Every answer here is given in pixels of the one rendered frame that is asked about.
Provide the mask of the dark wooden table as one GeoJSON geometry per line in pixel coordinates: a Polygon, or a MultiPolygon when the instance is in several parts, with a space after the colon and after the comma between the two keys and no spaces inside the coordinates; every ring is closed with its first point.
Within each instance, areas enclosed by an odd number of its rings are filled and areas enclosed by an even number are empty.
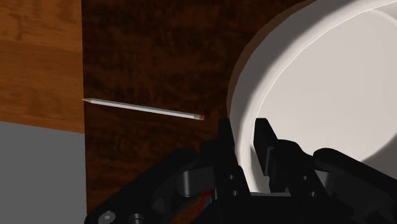
{"type": "Polygon", "coordinates": [[[87,208],[227,115],[234,65],[268,22],[304,0],[82,0],[84,96],[203,115],[85,103],[87,208]]]}

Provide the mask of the white pencil with red eraser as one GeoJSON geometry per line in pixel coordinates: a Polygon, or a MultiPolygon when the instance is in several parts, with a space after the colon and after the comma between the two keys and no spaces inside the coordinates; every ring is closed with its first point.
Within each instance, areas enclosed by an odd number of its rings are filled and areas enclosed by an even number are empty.
{"type": "Polygon", "coordinates": [[[110,106],[114,108],[123,108],[123,109],[131,109],[135,111],[142,111],[147,113],[155,113],[160,115],[168,115],[168,116],[176,116],[180,118],[189,118],[194,120],[204,120],[204,115],[198,115],[193,113],[185,113],[180,111],[173,111],[169,109],[160,109],[160,108],[153,108],[148,106],[140,106],[135,104],[128,104],[124,102],[115,102],[115,101],[107,101],[103,99],[95,99],[95,98],[84,98],[82,101],[89,102],[92,104],[102,105],[102,106],[110,106]]]}

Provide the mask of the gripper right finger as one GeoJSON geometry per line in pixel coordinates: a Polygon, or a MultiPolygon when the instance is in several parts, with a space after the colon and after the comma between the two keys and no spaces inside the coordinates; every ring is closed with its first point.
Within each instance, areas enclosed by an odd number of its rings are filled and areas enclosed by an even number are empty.
{"type": "Polygon", "coordinates": [[[397,180],[337,150],[312,155],[254,124],[254,149],[270,191],[289,192],[302,224],[397,224],[397,180]]]}

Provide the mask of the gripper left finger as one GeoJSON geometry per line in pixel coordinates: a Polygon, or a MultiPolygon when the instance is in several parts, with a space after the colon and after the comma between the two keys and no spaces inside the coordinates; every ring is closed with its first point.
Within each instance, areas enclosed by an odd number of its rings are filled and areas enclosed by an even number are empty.
{"type": "Polygon", "coordinates": [[[234,152],[229,120],[218,122],[217,138],[200,151],[178,148],[87,214],[84,224],[171,224],[208,192],[212,201],[192,224],[243,224],[250,197],[234,152]]]}

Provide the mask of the white bowl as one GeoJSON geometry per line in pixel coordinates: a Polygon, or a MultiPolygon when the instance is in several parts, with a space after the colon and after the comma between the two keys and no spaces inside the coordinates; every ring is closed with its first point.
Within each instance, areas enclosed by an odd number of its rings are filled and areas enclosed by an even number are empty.
{"type": "Polygon", "coordinates": [[[333,148],[397,179],[397,0],[305,0],[246,45],[227,96],[235,153],[268,192],[254,122],[311,154],[333,148]]]}

